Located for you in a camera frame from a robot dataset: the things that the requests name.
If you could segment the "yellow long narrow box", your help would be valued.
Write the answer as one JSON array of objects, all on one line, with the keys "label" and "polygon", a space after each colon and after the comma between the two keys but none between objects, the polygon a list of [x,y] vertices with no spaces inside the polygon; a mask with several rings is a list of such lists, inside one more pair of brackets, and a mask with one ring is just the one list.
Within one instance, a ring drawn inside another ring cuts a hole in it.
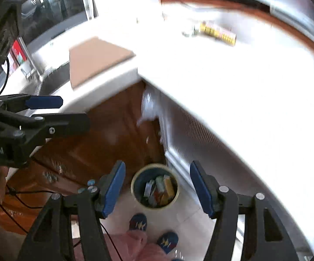
[{"label": "yellow long narrow box", "polygon": [[203,21],[199,26],[199,31],[202,34],[221,40],[228,45],[234,46],[236,44],[237,36],[234,32],[226,30],[211,21]]}]

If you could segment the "yellow cream carton box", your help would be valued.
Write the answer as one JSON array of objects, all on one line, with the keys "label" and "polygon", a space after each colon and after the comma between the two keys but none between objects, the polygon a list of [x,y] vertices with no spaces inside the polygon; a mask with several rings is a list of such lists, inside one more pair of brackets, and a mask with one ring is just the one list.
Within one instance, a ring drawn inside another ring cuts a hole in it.
[{"label": "yellow cream carton box", "polygon": [[165,193],[169,199],[174,198],[175,192],[172,184],[171,177],[168,175],[164,175],[164,185],[165,185]]}]

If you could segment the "round trash bin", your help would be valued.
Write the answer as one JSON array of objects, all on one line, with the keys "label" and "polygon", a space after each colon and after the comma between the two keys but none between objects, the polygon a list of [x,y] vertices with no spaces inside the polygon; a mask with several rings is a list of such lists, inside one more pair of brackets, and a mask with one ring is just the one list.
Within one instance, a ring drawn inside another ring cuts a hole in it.
[{"label": "round trash bin", "polygon": [[[169,199],[165,193],[164,175],[171,177],[175,196]],[[131,194],[134,199],[148,210],[162,210],[172,206],[179,196],[179,183],[176,173],[163,164],[149,164],[133,177]]]}]

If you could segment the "steel dish rack sink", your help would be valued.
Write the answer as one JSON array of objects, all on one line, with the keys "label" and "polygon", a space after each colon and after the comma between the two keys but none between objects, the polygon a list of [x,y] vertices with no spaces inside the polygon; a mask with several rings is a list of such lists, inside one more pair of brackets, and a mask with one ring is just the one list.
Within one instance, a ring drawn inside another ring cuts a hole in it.
[{"label": "steel dish rack sink", "polygon": [[21,93],[30,95],[50,95],[70,80],[70,63],[67,62],[59,68],[44,76],[42,82],[31,82]]}]

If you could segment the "left blue slipper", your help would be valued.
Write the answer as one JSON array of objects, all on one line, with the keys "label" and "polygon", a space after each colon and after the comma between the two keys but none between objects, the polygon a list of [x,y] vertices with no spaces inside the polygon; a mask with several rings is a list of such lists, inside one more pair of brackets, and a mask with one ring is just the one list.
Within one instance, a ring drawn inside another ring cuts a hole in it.
[{"label": "left blue slipper", "polygon": [[148,221],[143,213],[135,214],[129,222],[129,230],[140,230],[145,232],[147,229]]}]

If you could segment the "blue slipper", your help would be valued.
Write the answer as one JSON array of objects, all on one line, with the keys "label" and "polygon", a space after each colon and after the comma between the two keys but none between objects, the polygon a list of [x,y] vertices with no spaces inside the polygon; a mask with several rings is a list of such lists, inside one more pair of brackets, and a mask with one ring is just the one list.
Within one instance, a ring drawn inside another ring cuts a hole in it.
[{"label": "blue slipper", "polygon": [[140,230],[145,232],[147,229],[148,221],[143,213],[135,214],[129,222],[129,230]]},{"label": "blue slipper", "polygon": [[166,253],[169,254],[177,246],[179,237],[175,232],[166,232],[160,236],[156,244]]}]

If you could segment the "pink trouser legs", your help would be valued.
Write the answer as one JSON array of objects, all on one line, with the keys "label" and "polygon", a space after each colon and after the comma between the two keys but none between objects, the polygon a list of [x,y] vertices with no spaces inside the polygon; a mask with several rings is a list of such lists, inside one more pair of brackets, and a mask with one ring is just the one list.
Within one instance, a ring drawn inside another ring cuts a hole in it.
[{"label": "pink trouser legs", "polygon": [[122,260],[172,260],[160,246],[148,243],[148,235],[142,230],[128,230],[122,234],[104,235],[112,260],[120,260],[113,243]]}]

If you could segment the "brown cardboard sheet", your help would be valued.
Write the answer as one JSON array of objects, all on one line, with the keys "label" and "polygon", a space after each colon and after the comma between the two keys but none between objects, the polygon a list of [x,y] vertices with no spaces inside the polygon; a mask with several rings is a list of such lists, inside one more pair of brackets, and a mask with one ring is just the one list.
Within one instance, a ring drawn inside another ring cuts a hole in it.
[{"label": "brown cardboard sheet", "polygon": [[89,79],[135,56],[134,52],[93,37],[69,50],[70,83],[77,88]]}]

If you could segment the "right blue slipper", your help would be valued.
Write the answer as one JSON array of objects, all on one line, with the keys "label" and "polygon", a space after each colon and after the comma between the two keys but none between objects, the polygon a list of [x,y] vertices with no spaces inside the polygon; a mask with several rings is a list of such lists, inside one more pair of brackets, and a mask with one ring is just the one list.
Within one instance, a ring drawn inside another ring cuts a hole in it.
[{"label": "right blue slipper", "polygon": [[166,253],[169,254],[177,246],[179,237],[175,232],[166,232],[160,236],[156,244]]}]

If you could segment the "crumpled clear plastic bag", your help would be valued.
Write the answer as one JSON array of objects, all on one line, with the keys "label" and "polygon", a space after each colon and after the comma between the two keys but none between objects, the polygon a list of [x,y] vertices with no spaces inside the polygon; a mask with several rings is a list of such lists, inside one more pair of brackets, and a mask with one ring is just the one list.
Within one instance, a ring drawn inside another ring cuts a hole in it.
[{"label": "crumpled clear plastic bag", "polygon": [[154,87],[148,86],[142,94],[141,117],[136,125],[140,126],[145,121],[153,121],[159,117],[160,101],[159,91]]}]

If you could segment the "window with grey frame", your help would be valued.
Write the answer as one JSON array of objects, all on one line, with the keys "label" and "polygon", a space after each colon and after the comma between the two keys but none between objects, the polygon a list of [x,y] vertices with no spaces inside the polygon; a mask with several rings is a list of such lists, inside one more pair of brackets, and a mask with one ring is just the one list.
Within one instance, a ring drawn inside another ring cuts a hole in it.
[{"label": "window with grey frame", "polygon": [[21,38],[30,52],[95,17],[94,0],[8,1],[21,4]]}]

